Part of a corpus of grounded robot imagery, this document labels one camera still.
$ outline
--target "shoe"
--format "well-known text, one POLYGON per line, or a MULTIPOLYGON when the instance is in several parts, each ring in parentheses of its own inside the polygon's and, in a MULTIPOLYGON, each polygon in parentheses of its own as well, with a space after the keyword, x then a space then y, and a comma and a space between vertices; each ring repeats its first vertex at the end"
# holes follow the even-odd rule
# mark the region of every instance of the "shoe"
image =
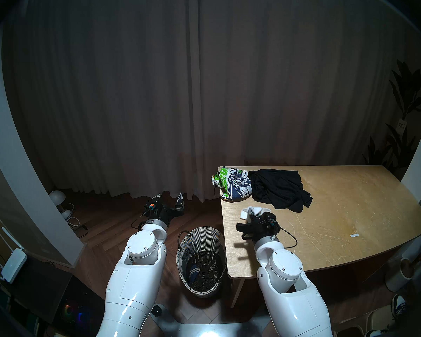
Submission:
POLYGON ((399 319, 399 316, 407 310, 407 303, 401 295, 394 295, 391 305, 393 319, 399 319))
POLYGON ((365 333, 365 337, 383 336, 388 330, 371 330, 365 333))

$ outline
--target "laundry basket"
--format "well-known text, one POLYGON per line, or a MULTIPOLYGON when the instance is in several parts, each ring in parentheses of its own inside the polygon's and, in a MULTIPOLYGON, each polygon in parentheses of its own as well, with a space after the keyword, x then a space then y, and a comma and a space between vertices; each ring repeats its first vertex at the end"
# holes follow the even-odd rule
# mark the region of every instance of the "laundry basket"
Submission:
POLYGON ((224 237, 212 227, 198 227, 178 235, 176 266, 184 285, 196 296, 217 293, 226 271, 224 237), (183 233, 188 233, 179 243, 183 233))

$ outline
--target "green and white fabric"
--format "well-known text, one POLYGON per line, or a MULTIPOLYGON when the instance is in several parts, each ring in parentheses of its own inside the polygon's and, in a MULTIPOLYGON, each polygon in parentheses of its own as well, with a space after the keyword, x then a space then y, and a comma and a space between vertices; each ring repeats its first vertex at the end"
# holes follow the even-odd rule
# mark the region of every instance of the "green and white fabric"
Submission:
POLYGON ((250 196, 251 180, 246 170, 223 167, 212 176, 212 184, 223 190, 221 199, 237 200, 250 196))

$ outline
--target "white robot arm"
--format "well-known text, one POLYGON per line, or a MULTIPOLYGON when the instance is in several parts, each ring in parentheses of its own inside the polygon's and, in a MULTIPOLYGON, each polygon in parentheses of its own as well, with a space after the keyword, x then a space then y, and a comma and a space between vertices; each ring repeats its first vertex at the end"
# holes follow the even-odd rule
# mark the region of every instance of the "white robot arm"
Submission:
POLYGON ((270 212, 254 214, 248 208, 247 224, 238 223, 243 239, 252 239, 261 267, 257 279, 277 333, 281 337, 331 337, 327 307, 303 271, 301 260, 276 238, 280 227, 270 212), (287 293, 292 285, 295 292, 287 293))
MULTIPOLYGON (((180 194, 176 207, 162 205, 160 196, 145 206, 150 212, 142 230, 128 240, 109 279, 105 315, 97 337, 137 337, 150 314, 161 283, 166 259, 167 228, 183 214, 180 194)), ((252 239, 259 286, 268 312, 281 337, 330 337, 329 313, 315 285, 306 277, 300 259, 277 240, 280 228, 272 213, 254 215, 250 223, 237 224, 243 239, 252 239), (286 293, 292 285, 296 292, 286 293)))
POLYGON ((149 219, 128 240, 109 279, 105 315, 97 337, 140 335, 158 295, 166 259, 167 228, 172 218, 183 211, 182 194, 174 209, 163 205, 160 195, 147 202, 145 213, 149 212, 149 219))

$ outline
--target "metal base plate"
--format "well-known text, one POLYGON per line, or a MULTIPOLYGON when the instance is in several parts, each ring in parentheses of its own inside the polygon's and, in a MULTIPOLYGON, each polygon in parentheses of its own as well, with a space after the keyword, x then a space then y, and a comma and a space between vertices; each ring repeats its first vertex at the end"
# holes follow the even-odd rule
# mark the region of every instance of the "metal base plate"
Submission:
POLYGON ((151 318, 164 332, 166 337, 262 337, 262 332, 271 321, 266 307, 261 307, 253 317, 245 323, 178 323, 167 308, 162 309, 160 316, 151 318))

